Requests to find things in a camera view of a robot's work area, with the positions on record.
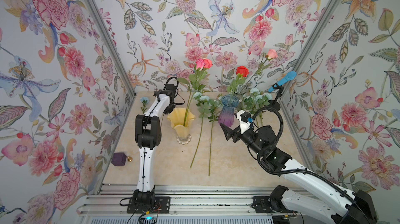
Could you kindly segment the purple blue glass vase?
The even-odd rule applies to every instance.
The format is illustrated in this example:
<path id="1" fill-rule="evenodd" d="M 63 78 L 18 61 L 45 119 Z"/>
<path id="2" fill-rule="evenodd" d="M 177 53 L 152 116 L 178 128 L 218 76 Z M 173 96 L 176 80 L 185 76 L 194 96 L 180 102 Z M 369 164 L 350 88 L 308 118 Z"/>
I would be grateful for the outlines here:
<path id="1" fill-rule="evenodd" d="M 239 100 L 234 95 L 225 95 L 221 98 L 222 110 L 219 114 L 218 123 L 227 127 L 231 127 L 235 120 L 236 107 Z"/>

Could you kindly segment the magenta pink rose stem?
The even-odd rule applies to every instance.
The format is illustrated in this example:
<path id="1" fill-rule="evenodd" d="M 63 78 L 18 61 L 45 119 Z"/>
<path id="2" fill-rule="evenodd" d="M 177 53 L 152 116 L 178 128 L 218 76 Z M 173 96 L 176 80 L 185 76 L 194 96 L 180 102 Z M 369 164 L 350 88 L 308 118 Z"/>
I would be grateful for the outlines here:
<path id="1" fill-rule="evenodd" d="M 198 59 L 195 63 L 193 73 L 188 76 L 188 78 L 178 78 L 178 82 L 185 84 L 187 86 L 187 91 L 189 92 L 189 98 L 187 100 L 186 112 L 190 110 L 190 105 L 192 102 L 192 96 L 196 92 L 202 92 L 205 85 L 202 84 L 202 80 L 207 76 L 207 69 L 203 68 L 203 59 Z"/>

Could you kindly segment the yellow fluted glass vase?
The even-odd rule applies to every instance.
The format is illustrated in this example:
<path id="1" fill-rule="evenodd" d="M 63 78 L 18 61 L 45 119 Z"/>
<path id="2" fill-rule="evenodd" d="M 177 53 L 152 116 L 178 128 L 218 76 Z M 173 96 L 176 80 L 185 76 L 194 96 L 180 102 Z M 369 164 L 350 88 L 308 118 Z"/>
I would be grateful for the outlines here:
<path id="1" fill-rule="evenodd" d="M 185 145 L 191 141 L 190 127 L 196 116 L 185 108 L 175 108 L 167 119 L 177 134 L 177 142 Z"/>

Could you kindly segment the clear glass vase with twine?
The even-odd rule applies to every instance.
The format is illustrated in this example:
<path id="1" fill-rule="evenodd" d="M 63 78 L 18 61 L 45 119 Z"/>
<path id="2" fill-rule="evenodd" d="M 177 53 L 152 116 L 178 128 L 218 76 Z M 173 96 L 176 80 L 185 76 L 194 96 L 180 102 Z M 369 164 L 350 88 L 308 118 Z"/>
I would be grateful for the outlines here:
<path id="1" fill-rule="evenodd" d="M 234 96 L 238 99 L 239 105 L 242 104 L 245 94 L 248 92 L 248 87 L 244 84 L 239 84 L 234 90 Z"/>

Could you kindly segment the coral red rose stem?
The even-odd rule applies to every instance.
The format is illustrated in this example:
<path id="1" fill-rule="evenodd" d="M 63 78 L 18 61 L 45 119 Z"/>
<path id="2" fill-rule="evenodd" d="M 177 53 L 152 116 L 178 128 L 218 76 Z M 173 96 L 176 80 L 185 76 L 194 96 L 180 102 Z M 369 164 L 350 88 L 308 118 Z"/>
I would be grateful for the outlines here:
<path id="1" fill-rule="evenodd" d="M 210 59 L 203 59 L 203 68 L 210 69 L 213 66 L 213 62 Z"/>

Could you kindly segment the small red rose stem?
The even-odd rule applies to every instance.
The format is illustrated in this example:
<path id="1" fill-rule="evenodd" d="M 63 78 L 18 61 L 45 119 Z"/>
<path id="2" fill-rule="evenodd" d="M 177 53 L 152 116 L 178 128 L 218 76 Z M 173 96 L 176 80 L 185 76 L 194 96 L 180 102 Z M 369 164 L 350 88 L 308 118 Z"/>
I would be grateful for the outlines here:
<path id="1" fill-rule="evenodd" d="M 234 93 L 239 85 L 243 85 L 247 76 L 249 75 L 249 70 L 245 66 L 237 67 L 236 77 L 232 80 L 230 85 L 227 87 L 227 92 Z"/>

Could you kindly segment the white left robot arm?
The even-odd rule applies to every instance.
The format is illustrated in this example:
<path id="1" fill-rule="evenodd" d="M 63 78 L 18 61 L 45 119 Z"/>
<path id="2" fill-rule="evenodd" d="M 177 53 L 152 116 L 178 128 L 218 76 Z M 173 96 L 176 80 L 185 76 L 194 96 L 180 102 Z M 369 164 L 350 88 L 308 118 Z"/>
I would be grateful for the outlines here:
<path id="1" fill-rule="evenodd" d="M 154 92 L 155 101 L 145 113 L 135 119 L 135 142 L 139 148 L 139 179 L 133 194 L 133 203 L 152 209 L 155 205 L 153 176 L 154 154 L 161 143 L 161 118 L 173 112 L 178 86 L 166 83 Z"/>

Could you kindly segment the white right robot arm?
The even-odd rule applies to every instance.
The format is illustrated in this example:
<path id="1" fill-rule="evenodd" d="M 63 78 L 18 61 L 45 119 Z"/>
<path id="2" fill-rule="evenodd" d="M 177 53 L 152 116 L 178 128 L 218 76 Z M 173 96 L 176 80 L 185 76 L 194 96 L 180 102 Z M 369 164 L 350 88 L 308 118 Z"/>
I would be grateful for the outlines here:
<path id="1" fill-rule="evenodd" d="M 289 154 L 277 148 L 283 126 L 275 133 L 271 126 L 253 129 L 242 123 L 235 129 L 220 125 L 227 140 L 242 141 L 257 155 L 260 167 L 268 174 L 283 177 L 311 193 L 313 198 L 300 198 L 278 186 L 273 191 L 277 204 L 287 210 L 305 213 L 327 224 L 376 224 L 377 213 L 371 196 L 363 190 L 353 192 L 309 170 Z"/>

